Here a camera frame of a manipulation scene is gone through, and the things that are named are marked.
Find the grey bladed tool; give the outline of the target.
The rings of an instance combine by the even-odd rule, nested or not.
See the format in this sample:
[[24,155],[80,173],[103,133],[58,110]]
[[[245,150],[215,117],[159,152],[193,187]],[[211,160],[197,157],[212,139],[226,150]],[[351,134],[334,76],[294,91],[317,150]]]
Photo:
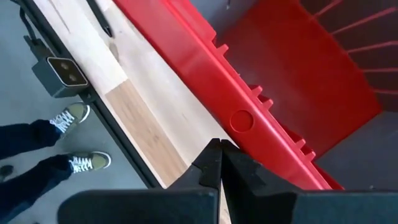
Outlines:
[[96,0],[86,0],[93,14],[95,15],[98,23],[100,24],[103,31],[110,37],[113,37],[113,32],[108,20],[105,18],[102,10],[97,4]]

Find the person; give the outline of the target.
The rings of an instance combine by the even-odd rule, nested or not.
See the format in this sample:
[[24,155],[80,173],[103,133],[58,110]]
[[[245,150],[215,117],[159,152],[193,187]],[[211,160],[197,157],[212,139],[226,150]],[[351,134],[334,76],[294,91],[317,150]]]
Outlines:
[[[0,160],[54,146],[60,132],[50,119],[0,126]],[[44,194],[73,175],[68,154],[40,161],[31,170],[0,183],[0,224],[8,224]]]

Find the person's shoe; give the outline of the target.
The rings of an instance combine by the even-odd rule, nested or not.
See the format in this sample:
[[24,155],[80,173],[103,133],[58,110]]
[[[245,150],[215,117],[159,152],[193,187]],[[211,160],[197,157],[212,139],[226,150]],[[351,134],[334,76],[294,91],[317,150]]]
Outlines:
[[108,153],[101,151],[74,152],[68,154],[73,173],[91,172],[110,166],[112,159]]
[[80,123],[84,122],[89,116],[90,111],[90,106],[82,101],[72,103],[51,119],[50,124],[57,128],[60,132],[60,137],[63,138]]

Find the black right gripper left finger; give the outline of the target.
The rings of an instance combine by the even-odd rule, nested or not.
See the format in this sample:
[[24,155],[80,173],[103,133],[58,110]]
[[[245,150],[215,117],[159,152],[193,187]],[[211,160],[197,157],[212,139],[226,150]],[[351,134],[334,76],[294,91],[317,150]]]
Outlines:
[[88,190],[58,209],[58,224],[218,224],[221,141],[212,139],[166,189]]

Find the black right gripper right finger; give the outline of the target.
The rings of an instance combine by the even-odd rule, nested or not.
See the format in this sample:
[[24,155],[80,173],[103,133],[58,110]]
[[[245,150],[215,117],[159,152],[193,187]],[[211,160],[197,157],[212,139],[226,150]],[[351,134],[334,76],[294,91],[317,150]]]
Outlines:
[[232,224],[398,224],[398,191],[302,190],[223,140]]

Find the large red plastic bin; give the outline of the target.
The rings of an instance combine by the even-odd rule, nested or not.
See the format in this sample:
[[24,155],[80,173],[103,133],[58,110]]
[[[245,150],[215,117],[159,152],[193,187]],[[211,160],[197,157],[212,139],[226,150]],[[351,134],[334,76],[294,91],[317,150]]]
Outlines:
[[124,124],[161,187],[213,138],[305,190],[345,189],[317,160],[385,111],[299,0],[258,0],[223,35],[189,0],[113,0],[144,49],[120,45],[152,124]]

